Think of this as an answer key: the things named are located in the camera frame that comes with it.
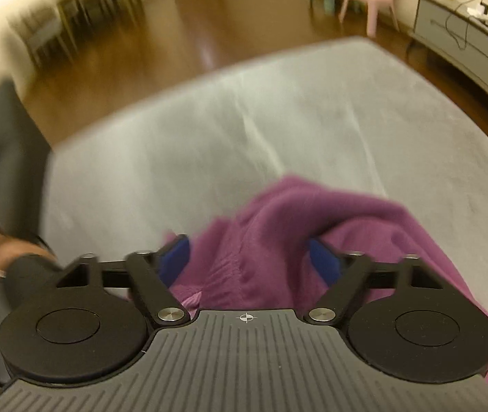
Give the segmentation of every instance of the drawer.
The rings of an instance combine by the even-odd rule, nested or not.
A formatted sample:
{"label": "drawer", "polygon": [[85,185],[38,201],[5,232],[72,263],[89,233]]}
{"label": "drawer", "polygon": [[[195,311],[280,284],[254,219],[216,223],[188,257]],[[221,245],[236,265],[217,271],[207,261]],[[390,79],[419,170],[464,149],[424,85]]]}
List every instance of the drawer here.
{"label": "drawer", "polygon": [[488,35],[476,28],[474,22],[467,23],[457,15],[452,14],[448,19],[450,14],[428,0],[419,0],[416,34],[438,46],[488,85]]}

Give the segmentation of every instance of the black cable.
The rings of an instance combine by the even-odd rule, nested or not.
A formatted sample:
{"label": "black cable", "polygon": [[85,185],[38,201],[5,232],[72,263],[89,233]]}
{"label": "black cable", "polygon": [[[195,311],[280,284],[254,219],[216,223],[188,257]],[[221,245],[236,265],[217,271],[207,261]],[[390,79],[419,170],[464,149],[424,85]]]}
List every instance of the black cable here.
{"label": "black cable", "polygon": [[454,33],[452,31],[450,31],[448,29],[448,20],[450,20],[450,18],[453,16],[453,15],[456,15],[457,14],[457,11],[459,10],[460,7],[462,7],[463,5],[467,4],[467,3],[471,3],[475,0],[467,0],[467,1],[464,1],[463,3],[459,3],[459,5],[457,5],[457,8],[455,8],[452,12],[450,12],[448,14],[448,17],[446,18],[446,21],[444,22],[444,27],[446,29],[446,32],[448,33],[448,35],[450,35],[450,37],[452,37],[457,45],[457,47],[459,48],[460,51],[463,51],[465,50],[465,48],[467,48],[467,33],[469,32],[469,19],[471,18],[471,16],[468,16],[467,17],[467,21],[466,21],[466,25],[465,25],[465,44],[462,48],[462,46],[459,44],[459,40],[457,39],[457,36],[454,35]]}

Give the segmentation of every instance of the marble tabletop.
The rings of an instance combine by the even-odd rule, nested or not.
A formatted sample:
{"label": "marble tabletop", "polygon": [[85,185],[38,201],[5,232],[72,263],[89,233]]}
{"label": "marble tabletop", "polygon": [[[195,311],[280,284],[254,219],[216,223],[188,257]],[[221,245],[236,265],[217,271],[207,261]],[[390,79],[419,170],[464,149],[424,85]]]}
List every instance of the marble tabletop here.
{"label": "marble tabletop", "polygon": [[363,39],[226,68],[55,149],[43,235],[60,260],[196,234],[292,173],[404,204],[488,309],[488,138]]}

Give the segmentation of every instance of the silver bolt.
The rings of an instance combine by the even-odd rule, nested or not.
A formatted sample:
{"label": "silver bolt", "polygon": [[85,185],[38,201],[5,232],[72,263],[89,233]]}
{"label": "silver bolt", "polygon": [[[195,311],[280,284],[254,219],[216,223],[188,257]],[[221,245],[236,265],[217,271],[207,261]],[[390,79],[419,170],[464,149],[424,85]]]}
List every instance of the silver bolt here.
{"label": "silver bolt", "polygon": [[329,322],[336,318],[336,314],[329,308],[315,308],[309,311],[309,317],[317,322]]}
{"label": "silver bolt", "polygon": [[158,312],[158,317],[166,322],[175,322],[183,319],[185,313],[180,308],[164,308]]}

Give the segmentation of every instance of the person's arm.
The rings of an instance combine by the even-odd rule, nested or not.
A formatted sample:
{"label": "person's arm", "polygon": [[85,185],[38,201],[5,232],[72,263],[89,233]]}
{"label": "person's arm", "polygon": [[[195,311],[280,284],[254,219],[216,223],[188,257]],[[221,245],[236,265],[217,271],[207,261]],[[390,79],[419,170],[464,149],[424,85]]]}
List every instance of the person's arm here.
{"label": "person's arm", "polygon": [[4,289],[11,308],[61,271],[55,261],[49,251],[38,245],[0,234],[0,271],[5,273]]}

